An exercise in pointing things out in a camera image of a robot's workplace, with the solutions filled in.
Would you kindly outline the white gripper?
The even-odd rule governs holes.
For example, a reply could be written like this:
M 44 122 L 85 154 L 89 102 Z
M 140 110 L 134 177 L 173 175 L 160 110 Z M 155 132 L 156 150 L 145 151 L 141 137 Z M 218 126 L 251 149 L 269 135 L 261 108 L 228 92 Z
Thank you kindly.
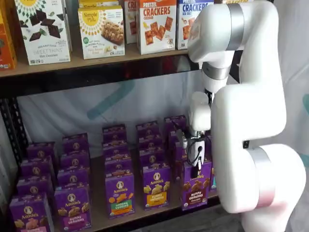
M 187 161 L 193 166 L 192 178 L 197 178 L 200 174 L 205 155 L 205 139 L 193 138 L 189 140 L 187 147 Z

